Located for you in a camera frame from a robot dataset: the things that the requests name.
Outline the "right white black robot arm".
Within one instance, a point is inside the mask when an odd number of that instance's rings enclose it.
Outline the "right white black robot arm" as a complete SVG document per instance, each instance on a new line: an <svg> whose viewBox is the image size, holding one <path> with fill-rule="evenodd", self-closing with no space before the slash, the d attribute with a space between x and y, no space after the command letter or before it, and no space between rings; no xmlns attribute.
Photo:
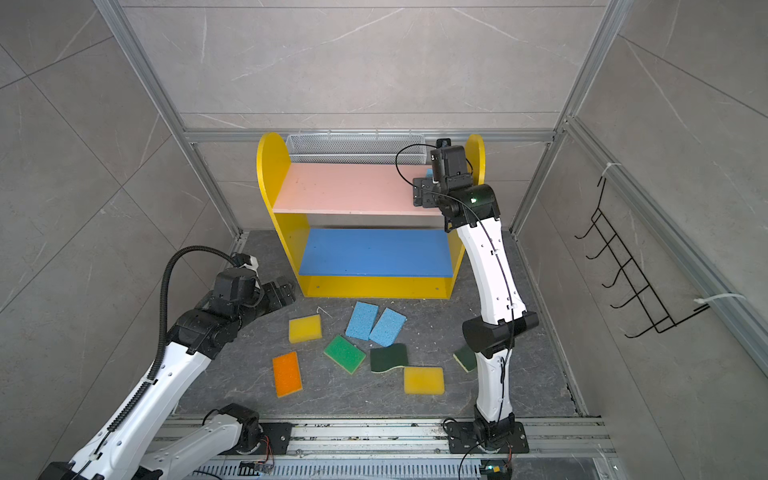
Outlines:
<svg viewBox="0 0 768 480"><path fill-rule="evenodd" d="M478 161L448 138L430 147L432 174L410 181L413 204L437 208L444 229L456 233L468 254L478 287L481 313L462 325L478 373L473 430L475 444L496 450L513 440L515 415L509 373L515 338L538 325L527 309L510 270L502 239L502 221L493 189L474 177Z"/></svg>

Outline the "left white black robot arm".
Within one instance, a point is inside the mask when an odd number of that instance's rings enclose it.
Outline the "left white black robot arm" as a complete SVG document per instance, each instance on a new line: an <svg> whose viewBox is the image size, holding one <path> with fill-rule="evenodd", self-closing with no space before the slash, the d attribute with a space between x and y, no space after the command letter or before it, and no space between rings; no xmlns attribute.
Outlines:
<svg viewBox="0 0 768 480"><path fill-rule="evenodd" d="M219 454L266 450L258 413L234 403L214 409L170 445L149 447L183 394L240 330L294 300L285 278L262 283L247 267L219 273L207 298L161 328L150 369L109 421L71 460L46 466L41 478L183 479Z"/></svg>

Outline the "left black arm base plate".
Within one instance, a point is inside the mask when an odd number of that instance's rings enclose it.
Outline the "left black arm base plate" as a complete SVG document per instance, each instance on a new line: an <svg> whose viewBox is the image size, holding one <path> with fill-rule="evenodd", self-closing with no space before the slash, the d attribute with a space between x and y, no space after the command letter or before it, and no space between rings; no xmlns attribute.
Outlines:
<svg viewBox="0 0 768 480"><path fill-rule="evenodd" d="M293 424L288 422L260 423L257 431L248 433L250 439L246 447L238 447L236 451L241 455L265 456L270 450L271 455L286 455L292 430Z"/></svg>

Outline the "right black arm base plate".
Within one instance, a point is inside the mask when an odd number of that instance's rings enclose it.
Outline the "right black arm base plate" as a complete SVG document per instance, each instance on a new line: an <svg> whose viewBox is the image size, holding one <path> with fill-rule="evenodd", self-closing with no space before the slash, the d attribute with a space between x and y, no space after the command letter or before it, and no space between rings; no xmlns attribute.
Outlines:
<svg viewBox="0 0 768 480"><path fill-rule="evenodd" d="M441 427L452 454L530 452L527 434L520 422L512 423L506 419L500 425L486 425L482 419L463 422L449 418L441 423Z"/></svg>

